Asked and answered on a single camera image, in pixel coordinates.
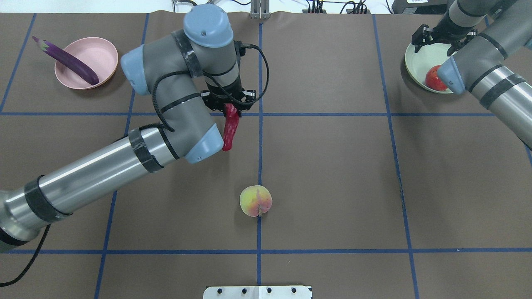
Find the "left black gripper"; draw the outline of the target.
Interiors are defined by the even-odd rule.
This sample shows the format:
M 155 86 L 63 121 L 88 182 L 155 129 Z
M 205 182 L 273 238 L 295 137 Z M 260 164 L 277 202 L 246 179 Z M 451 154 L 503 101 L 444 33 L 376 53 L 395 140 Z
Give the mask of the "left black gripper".
M 245 90 L 238 76 L 228 85 L 216 76 L 205 79 L 207 91 L 201 92 L 201 98 L 211 110 L 224 110 L 226 104 L 232 104 L 237 110 L 249 110 L 256 103 L 256 90 Z

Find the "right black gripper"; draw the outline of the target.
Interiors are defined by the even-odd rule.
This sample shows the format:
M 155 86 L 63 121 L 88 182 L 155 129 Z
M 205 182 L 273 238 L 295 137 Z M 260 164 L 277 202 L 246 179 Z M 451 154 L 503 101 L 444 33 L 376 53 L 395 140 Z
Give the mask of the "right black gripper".
M 473 30 L 475 25 L 462 27 L 456 24 L 448 15 L 444 15 L 437 26 L 431 28 L 426 24 L 420 25 L 411 37 L 411 45 L 414 46 L 414 53 L 418 53 L 422 47 L 431 45 L 435 42 L 450 44 L 447 50 L 447 57 L 454 55 L 465 45 L 471 42 L 471 39 L 465 39 Z

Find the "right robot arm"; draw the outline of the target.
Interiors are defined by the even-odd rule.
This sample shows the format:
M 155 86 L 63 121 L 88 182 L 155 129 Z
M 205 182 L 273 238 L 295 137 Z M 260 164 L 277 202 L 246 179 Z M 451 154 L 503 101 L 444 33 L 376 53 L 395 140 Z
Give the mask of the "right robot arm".
M 531 85 L 504 61 L 531 48 L 530 0 L 451 0 L 437 26 L 420 25 L 414 51 L 449 44 L 437 74 L 456 94 L 469 92 L 527 147 L 532 142 Z

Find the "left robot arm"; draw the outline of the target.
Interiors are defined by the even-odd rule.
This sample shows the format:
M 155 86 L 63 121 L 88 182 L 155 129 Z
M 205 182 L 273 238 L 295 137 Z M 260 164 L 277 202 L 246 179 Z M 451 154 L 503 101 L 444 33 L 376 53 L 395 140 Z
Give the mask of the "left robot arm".
M 114 143 L 13 191 L 1 191 L 1 252 L 34 240 L 102 196 L 156 173 L 178 159 L 200 162 L 224 141 L 210 111 L 248 110 L 261 94 L 241 84 L 242 49 L 228 14 L 214 4 L 194 6 L 182 29 L 142 44 L 121 58 L 139 95 L 150 95 L 159 122 L 136 127 Z

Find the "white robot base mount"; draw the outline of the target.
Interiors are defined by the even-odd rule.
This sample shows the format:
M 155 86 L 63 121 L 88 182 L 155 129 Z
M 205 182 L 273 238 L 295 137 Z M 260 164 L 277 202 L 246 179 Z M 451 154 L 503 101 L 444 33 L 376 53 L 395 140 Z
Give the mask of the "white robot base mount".
M 311 286 L 211 286 L 203 293 L 204 299 L 312 299 Z

